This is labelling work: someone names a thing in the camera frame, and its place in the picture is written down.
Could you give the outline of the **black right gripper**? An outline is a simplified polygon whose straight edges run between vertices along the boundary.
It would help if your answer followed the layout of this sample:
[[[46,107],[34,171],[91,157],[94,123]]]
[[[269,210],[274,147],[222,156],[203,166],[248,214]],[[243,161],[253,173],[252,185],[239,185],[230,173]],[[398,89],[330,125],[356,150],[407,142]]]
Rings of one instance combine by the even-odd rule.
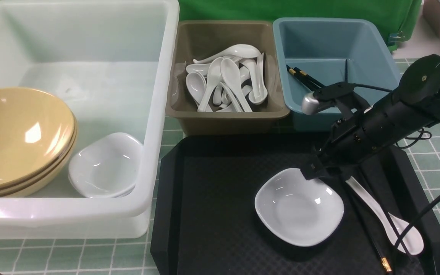
[[[391,92],[371,107],[355,93],[334,100],[344,115],[325,144],[300,166],[308,180],[339,174],[361,164],[384,148],[427,126],[432,114],[426,108],[433,95]]]

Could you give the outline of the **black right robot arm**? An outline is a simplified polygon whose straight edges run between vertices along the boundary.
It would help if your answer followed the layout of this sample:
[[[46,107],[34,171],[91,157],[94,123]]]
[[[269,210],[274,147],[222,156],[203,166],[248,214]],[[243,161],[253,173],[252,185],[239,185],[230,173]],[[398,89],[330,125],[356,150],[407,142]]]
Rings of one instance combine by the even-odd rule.
[[[398,86],[370,105],[355,92],[363,87],[384,88],[342,81],[320,85],[304,96],[307,115],[336,107],[343,118],[333,123],[328,139],[301,165],[308,180],[337,175],[377,155],[422,128],[440,124],[440,56],[419,58],[407,68]]]

